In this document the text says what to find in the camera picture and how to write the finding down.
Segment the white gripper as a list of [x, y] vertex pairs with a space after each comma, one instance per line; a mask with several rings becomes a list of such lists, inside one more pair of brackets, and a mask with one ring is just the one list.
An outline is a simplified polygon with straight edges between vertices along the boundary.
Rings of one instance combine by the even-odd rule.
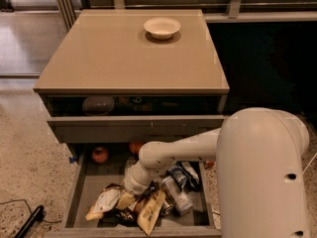
[[116, 209], [124, 210], [136, 200], [136, 195], [143, 194], [149, 187], [147, 184], [141, 184], [136, 181], [131, 174], [126, 174], [123, 179], [125, 192], [118, 200]]

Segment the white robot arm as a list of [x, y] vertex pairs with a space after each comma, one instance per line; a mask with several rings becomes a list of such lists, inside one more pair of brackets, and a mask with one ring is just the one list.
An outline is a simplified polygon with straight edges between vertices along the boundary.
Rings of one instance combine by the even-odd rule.
[[219, 129], [144, 144], [124, 187], [141, 194], [176, 161], [213, 160], [222, 238], [310, 238], [301, 169], [308, 146], [308, 129], [296, 116], [247, 108]]

